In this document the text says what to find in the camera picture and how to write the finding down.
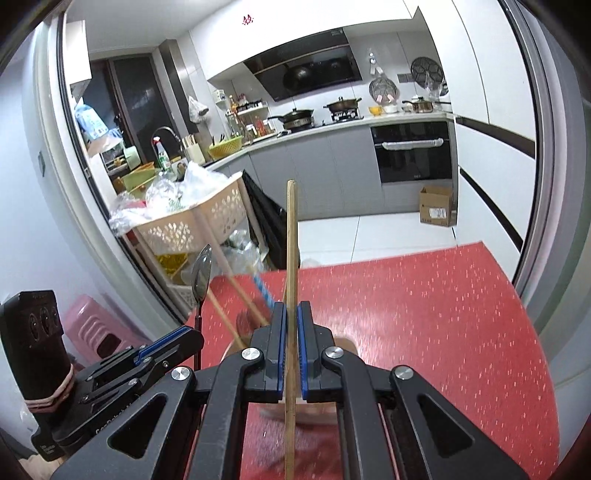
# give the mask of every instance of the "oven door handle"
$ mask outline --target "oven door handle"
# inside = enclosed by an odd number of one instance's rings
[[[435,140],[412,140],[409,142],[384,142],[382,147],[384,150],[414,150],[415,148],[434,148],[443,145],[442,138]]]

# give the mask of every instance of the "pink plastic stool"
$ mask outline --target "pink plastic stool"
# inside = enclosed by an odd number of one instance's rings
[[[88,295],[78,297],[61,316],[61,324],[76,350],[91,364],[129,345],[138,347],[149,343]]]

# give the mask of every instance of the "red speckled tabletop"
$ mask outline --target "red speckled tabletop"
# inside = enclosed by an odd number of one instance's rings
[[[285,272],[262,277],[280,299]],[[237,279],[259,297],[249,277]],[[411,366],[532,480],[554,471],[558,418],[548,366],[515,290],[483,244],[304,269],[299,287],[314,322],[353,340],[367,364]],[[225,278],[210,288],[231,319],[246,310]],[[216,365],[232,338],[209,303],[203,335],[203,366]],[[249,408],[241,479],[277,480],[284,424],[259,409]],[[342,479],[336,426],[297,427],[296,478]]]

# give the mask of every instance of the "range hood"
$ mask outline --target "range hood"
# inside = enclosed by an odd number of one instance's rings
[[[342,28],[270,48],[244,61],[273,100],[361,80]]]

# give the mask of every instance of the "gray kitchen cabinet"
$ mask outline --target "gray kitchen cabinet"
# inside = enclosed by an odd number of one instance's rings
[[[297,180],[297,172],[285,145],[265,147],[251,152],[252,165],[262,191],[287,208],[287,182]],[[306,217],[306,192],[298,184],[298,219]]]
[[[234,175],[235,173],[244,170],[252,177],[252,179],[255,181],[257,185],[260,185],[258,177],[256,176],[255,167],[252,165],[250,155],[245,154],[241,157],[238,157],[236,160],[228,164],[228,168],[230,170],[231,175]]]
[[[343,216],[343,191],[326,135],[294,140],[287,144],[287,150],[296,167],[298,186],[306,195],[306,210],[300,217],[311,220]]]
[[[232,174],[230,173],[230,167],[228,165],[224,165],[223,167],[216,168],[215,171],[218,171],[219,173],[223,173],[226,177],[232,176]]]
[[[384,213],[384,193],[371,130],[351,127],[327,137],[342,186],[345,215]]]

